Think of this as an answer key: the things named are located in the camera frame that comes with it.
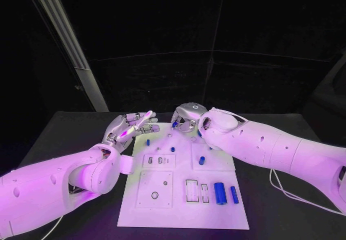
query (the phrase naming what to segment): cable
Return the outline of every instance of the cable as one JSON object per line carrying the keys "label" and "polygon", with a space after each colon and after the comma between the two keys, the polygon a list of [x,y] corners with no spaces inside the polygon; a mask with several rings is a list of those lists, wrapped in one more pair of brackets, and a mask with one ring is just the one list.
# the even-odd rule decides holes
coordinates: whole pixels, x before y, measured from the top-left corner
{"label": "cable", "polygon": [[[275,174],[275,179],[277,179],[277,182],[278,182],[280,187],[275,186],[274,183],[272,183],[272,172],[274,172],[274,174]],[[329,209],[329,208],[317,205],[316,203],[307,201],[306,199],[303,199],[301,197],[296,196],[293,193],[290,193],[288,191],[285,191],[284,188],[283,188],[281,182],[280,182],[280,177],[278,177],[277,172],[275,172],[274,169],[270,170],[268,180],[270,180],[270,183],[271,183],[271,185],[274,186],[274,188],[277,188],[278,190],[281,190],[281,191],[283,191],[283,194],[284,194],[290,199],[294,199],[294,200],[297,200],[297,201],[301,201],[301,202],[306,203],[306,204],[311,204],[313,206],[321,208],[323,210],[332,212],[333,214],[339,214],[339,215],[346,216],[342,212],[334,211],[334,210],[332,210],[332,209]]]}
{"label": "cable", "polygon": [[46,239],[46,237],[49,236],[50,232],[55,230],[55,228],[56,228],[62,218],[63,218],[63,215],[59,217],[59,220],[58,220],[56,224],[53,225],[52,230],[49,231],[49,233],[45,235],[45,237],[40,240]]}

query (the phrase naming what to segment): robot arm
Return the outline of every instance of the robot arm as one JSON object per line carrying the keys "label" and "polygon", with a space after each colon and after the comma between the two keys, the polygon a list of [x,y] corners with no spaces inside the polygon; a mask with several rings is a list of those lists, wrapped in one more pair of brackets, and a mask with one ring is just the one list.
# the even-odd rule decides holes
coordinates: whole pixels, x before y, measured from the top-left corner
{"label": "robot arm", "polygon": [[[108,193],[133,157],[120,153],[133,136],[159,132],[156,113],[118,116],[89,150],[22,167],[0,177],[0,239],[22,234]],[[69,191],[69,185],[79,191]]]}
{"label": "robot arm", "polygon": [[[189,119],[190,111],[193,108],[185,108],[182,118]],[[346,166],[346,148],[306,140],[242,117],[241,122],[235,116],[241,117],[212,108],[193,118],[206,144],[244,162],[280,170],[307,181],[346,214],[346,177],[339,179]]]}

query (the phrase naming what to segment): dark background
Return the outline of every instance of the dark background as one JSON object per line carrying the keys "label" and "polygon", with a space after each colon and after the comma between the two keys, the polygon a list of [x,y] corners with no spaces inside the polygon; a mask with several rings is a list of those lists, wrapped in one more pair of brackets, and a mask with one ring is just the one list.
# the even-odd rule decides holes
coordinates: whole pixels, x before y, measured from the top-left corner
{"label": "dark background", "polygon": [[[56,111],[94,111],[36,3],[7,3],[3,22],[0,174]],[[235,113],[303,113],[321,141],[346,145],[345,68],[321,86],[346,47],[346,3],[62,4],[111,112],[173,112],[198,102]]]}

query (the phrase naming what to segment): robotic hand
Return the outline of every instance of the robotic hand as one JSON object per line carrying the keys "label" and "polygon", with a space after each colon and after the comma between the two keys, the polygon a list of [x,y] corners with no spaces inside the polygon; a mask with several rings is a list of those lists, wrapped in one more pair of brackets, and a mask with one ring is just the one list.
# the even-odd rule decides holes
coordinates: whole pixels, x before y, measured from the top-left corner
{"label": "robotic hand", "polygon": [[[274,172],[280,170],[307,181],[324,193],[342,213],[317,207],[346,214],[346,176],[342,175],[346,148],[293,136],[275,127],[249,121],[225,110],[212,108],[208,111],[196,103],[186,103],[176,108],[172,123],[183,132],[190,132],[198,126],[199,134],[215,150],[225,151],[255,166]],[[290,198],[310,203],[285,192],[281,184],[278,189]]]}
{"label": "robotic hand", "polygon": [[22,234],[58,219],[85,202],[107,194],[120,173],[133,173],[133,157],[120,155],[133,137],[160,131],[156,113],[118,116],[101,144],[53,158],[0,177],[0,239]]}

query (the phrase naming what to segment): white board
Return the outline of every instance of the white board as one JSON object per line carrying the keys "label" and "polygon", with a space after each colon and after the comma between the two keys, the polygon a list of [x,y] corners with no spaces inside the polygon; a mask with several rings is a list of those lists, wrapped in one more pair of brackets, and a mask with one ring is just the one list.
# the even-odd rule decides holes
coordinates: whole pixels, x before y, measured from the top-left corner
{"label": "white board", "polygon": [[[127,176],[117,226],[248,230],[232,157],[209,149],[198,130],[183,133],[172,130],[170,123],[159,125],[160,132],[136,137],[134,174]],[[202,155],[205,164],[199,165]],[[219,182],[225,185],[225,205],[216,204],[213,183]],[[236,189],[238,204],[231,186]]]}

